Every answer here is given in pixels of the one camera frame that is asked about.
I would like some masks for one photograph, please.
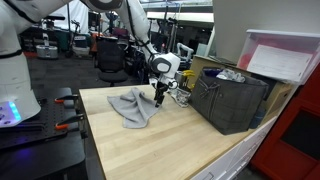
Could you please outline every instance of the red cabinet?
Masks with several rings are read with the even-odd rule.
[[[272,179],[320,179],[320,66],[293,98],[251,163]]]

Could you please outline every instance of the black platform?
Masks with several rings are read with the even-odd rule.
[[[54,103],[54,98],[48,98],[46,101],[38,115],[17,126],[0,129],[0,150],[63,138],[67,135],[67,129],[55,130],[55,124],[75,113],[65,112],[64,104]]]
[[[42,97],[55,98],[70,95],[71,90],[64,88],[37,92],[36,94]],[[66,102],[66,114],[75,115],[76,111],[71,104],[71,101]],[[72,123],[71,126],[77,127],[78,123]],[[65,174],[68,177],[68,169],[84,164],[84,160],[85,153],[80,132],[68,132],[63,138],[1,150],[0,179],[48,179],[52,175],[59,174]],[[73,179],[87,179],[85,168],[78,176],[73,176]]]

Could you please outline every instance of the blue light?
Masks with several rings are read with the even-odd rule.
[[[13,115],[14,115],[14,118],[16,120],[20,121],[21,120],[21,116],[19,114],[19,111],[18,111],[16,105],[13,102],[9,102],[9,106],[11,108],[11,111],[12,111]]]

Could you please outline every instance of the desk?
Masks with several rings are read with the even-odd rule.
[[[80,90],[108,180],[191,178],[254,131],[224,136],[192,107],[180,108],[169,95],[146,128],[125,129],[107,96],[125,94],[132,87]],[[135,87],[153,98],[153,87]]]

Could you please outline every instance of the white drawer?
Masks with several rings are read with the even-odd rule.
[[[245,154],[234,166],[227,170],[227,172],[220,178],[221,180],[231,180],[233,179],[238,173],[242,171],[242,169],[249,163],[254,149],[249,150],[247,154]]]
[[[248,137],[246,137],[242,141],[241,147],[239,148],[239,151],[236,153],[236,155],[232,159],[232,161],[228,167],[228,170],[231,167],[233,167],[237,162],[239,162],[240,159],[242,159],[245,156],[245,154],[247,154],[248,151],[253,146],[257,146],[256,149],[259,147],[260,143],[266,137],[266,135],[268,134],[270,128],[272,127],[272,125],[274,124],[276,119],[277,119],[277,117],[272,118],[266,124],[259,127],[256,131],[254,131],[252,134],[250,134]]]
[[[237,153],[240,144],[233,147],[219,159],[215,160],[212,164],[208,167],[200,171],[197,175],[195,175],[192,180],[215,180],[219,179],[223,176],[227,168],[230,165],[231,160],[233,159],[234,155]]]

